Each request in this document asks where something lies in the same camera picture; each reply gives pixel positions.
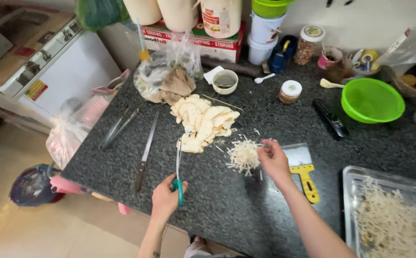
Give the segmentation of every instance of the knife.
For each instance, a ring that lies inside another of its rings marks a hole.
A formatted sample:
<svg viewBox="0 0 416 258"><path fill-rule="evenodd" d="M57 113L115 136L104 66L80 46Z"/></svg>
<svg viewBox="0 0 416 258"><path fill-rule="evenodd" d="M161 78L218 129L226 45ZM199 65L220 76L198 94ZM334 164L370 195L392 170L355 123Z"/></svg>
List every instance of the knife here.
<svg viewBox="0 0 416 258"><path fill-rule="evenodd" d="M149 149L151 149L152 138L154 136L155 126L157 124L158 117L159 117L159 112L155 114L154 122L151 127L151 132L149 133L148 143L146 144L146 149L144 149L143 158L141 159L141 162L138 165L138 175L136 176L136 181L135 181L135 191L140 190L141 182L143 181L144 172L146 171L146 161L148 160Z"/></svg>

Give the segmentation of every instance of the scissors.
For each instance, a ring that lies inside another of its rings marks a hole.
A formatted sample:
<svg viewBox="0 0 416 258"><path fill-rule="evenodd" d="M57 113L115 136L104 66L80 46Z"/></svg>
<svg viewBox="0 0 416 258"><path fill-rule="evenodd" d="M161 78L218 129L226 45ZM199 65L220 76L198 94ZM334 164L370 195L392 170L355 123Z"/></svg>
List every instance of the scissors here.
<svg viewBox="0 0 416 258"><path fill-rule="evenodd" d="M171 181L171 183L173 184L173 192L178 190L178 196L179 196L179 200L178 200L178 206L181 207L182 206L182 182L181 179L179 179L179 165L181 162L181 154L182 154L182 141L181 138L178 138L178 148L177 148L177 153L176 153L176 178L173 179Z"/></svg>

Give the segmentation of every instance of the white bowl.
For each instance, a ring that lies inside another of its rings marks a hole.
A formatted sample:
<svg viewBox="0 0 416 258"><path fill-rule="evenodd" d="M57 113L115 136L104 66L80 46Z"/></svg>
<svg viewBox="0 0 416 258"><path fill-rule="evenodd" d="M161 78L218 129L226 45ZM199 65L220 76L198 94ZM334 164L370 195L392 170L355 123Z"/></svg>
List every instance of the white bowl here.
<svg viewBox="0 0 416 258"><path fill-rule="evenodd" d="M233 71L231 71L231 70L222 70L222 71L219 71L219 72L215 73L214 76L213 76L212 81L214 82L219 76L225 75L225 74L230 75L232 78L234 78L235 79L235 84L232 87L226 89L226 88L219 88L218 86L214 85L214 83L213 83L213 89L221 95L228 95L228 94L234 92L237 85L238 85L238 75L236 73L234 73Z"/></svg>

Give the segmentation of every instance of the green bowl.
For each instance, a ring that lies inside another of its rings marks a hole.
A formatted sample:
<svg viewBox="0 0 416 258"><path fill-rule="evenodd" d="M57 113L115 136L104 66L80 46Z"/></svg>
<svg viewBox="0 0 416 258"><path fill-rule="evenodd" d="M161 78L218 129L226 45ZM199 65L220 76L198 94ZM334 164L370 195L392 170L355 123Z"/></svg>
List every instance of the green bowl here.
<svg viewBox="0 0 416 258"><path fill-rule="evenodd" d="M376 124L400 118L406 107L403 98L389 84L360 78L343 87L342 108L356 121Z"/></svg>
<svg viewBox="0 0 416 258"><path fill-rule="evenodd" d="M286 13L294 0L251 0L252 10L262 18L277 18Z"/></svg>

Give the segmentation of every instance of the rolling pin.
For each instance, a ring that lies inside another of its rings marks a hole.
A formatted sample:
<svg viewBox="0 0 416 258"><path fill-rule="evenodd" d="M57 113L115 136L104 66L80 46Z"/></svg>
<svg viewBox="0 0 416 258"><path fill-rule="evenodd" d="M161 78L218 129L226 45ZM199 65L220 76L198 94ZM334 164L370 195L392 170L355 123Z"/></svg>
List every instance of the rolling pin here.
<svg viewBox="0 0 416 258"><path fill-rule="evenodd" d="M213 69L216 66L222 66L224 69L231 70L237 74L250 76L253 78L262 77L262 67L252 64L235 64L227 61L214 59L207 56L201 56L202 66Z"/></svg>

